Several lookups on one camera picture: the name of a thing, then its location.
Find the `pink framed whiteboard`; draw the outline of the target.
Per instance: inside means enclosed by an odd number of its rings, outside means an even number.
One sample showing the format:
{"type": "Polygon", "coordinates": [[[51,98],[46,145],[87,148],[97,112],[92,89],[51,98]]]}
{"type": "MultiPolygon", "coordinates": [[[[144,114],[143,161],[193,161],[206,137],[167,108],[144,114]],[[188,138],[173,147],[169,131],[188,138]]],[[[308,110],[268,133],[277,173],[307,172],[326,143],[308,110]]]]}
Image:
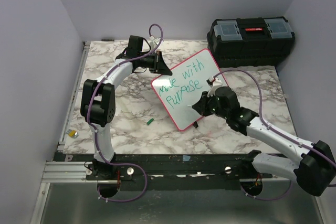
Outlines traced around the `pink framed whiteboard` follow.
{"type": "Polygon", "coordinates": [[[220,68],[208,49],[202,49],[171,69],[172,75],[160,75],[151,82],[152,89],[179,131],[202,118],[188,105],[195,104],[210,86],[207,80],[220,68]]]}

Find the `green marker cap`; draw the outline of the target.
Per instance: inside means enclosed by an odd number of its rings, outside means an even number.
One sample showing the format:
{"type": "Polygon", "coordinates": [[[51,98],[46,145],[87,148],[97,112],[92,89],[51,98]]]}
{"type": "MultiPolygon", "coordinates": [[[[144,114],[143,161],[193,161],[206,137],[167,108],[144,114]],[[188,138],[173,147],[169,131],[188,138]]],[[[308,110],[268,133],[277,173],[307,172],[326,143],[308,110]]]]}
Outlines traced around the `green marker cap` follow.
{"type": "Polygon", "coordinates": [[[154,118],[151,118],[150,120],[147,121],[147,125],[150,125],[154,121],[154,118]]]}

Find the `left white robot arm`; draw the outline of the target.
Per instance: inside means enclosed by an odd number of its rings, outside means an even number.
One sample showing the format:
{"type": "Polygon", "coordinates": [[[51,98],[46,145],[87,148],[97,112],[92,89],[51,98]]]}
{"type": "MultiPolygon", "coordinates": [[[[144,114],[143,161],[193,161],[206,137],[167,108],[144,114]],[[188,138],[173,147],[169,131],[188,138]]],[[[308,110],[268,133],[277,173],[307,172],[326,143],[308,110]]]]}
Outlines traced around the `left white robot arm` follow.
{"type": "Polygon", "coordinates": [[[150,36],[149,40],[130,36],[128,46],[119,54],[112,67],[95,80],[87,79],[82,88],[80,113],[89,124],[94,137],[94,159],[101,162],[98,173],[104,179],[116,175],[111,163],[115,151],[111,143],[110,123],[116,112],[116,88],[137,68],[149,69],[151,73],[171,76],[172,72],[158,50],[162,38],[150,36]]]}

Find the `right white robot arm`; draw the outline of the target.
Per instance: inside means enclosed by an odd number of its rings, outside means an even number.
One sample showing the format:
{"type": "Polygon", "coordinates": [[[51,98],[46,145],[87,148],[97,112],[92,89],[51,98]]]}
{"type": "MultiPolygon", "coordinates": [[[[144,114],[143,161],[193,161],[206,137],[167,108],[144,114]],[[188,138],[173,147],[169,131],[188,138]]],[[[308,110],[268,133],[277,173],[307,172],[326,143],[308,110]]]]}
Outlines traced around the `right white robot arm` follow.
{"type": "Polygon", "coordinates": [[[279,157],[252,151],[241,165],[246,177],[259,173],[277,175],[297,183],[313,196],[321,196],[335,178],[335,159],[327,143],[313,143],[275,127],[258,113],[242,107],[229,87],[219,87],[212,95],[202,92],[191,107],[201,116],[225,119],[232,130],[260,140],[283,154],[279,157]]]}

